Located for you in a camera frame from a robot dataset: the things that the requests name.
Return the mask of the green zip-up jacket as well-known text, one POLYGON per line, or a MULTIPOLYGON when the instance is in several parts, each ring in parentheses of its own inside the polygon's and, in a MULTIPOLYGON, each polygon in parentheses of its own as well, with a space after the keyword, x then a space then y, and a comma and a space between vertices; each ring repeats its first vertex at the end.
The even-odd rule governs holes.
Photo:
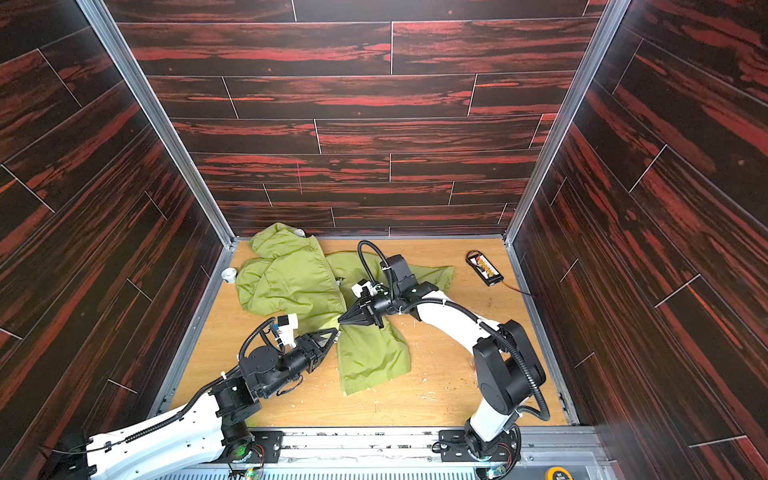
MULTIPOLYGON (((246 261, 236 278, 244 310, 266 317, 276 312, 298 317, 299 335, 336 327, 338 318, 356 300, 352 286, 374 278, 384 283, 379 259, 354 251, 326 254, 319 241, 303 237, 296 228, 275 223, 249 242, 255 257, 246 261)), ((409 347, 390 324, 384 327, 342 326, 338 362, 344 394, 376 387, 411 371, 409 347)))

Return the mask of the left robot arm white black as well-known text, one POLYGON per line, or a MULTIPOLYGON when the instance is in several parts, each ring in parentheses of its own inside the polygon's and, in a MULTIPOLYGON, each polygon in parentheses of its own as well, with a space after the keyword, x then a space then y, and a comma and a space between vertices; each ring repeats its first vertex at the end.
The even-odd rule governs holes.
POLYGON ((55 449, 43 479, 155 479, 222 459, 261 462, 246 421, 261 402, 298 386, 325 359, 339 332, 328 328, 299 336, 281 351, 243 344, 238 363, 201 387, 185 405, 143 422, 97 434, 71 449, 55 449))

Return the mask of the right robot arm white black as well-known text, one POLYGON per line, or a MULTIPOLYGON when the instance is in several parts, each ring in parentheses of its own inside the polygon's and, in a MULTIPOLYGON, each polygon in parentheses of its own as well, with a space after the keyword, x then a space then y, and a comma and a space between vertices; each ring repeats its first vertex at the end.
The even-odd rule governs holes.
POLYGON ((482 401, 464 426, 469 455, 490 459, 525 413, 542 421, 551 418, 541 391, 546 371, 521 324, 488 320, 450 300, 436 285, 419 281, 400 255, 381 266, 387 283, 369 278, 354 284, 357 300, 339 323, 381 328, 385 315, 409 314, 473 355, 482 401))

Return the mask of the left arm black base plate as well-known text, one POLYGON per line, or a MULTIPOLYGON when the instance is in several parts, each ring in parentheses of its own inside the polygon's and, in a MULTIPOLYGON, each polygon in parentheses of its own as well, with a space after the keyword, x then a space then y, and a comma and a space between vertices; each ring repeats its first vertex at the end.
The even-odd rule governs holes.
POLYGON ((284 432, 251 429, 250 435, 250 442, 235 450, 232 463, 276 464, 282 452, 284 432))

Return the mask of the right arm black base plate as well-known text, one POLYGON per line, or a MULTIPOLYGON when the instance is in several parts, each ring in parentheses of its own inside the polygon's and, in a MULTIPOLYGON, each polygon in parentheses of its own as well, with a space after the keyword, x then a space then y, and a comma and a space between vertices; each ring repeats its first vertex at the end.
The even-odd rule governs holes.
POLYGON ((446 429, 438 432, 431 450, 443 462, 496 461, 515 463, 520 459, 518 435, 502 431, 493 440, 482 440, 466 429, 446 429))

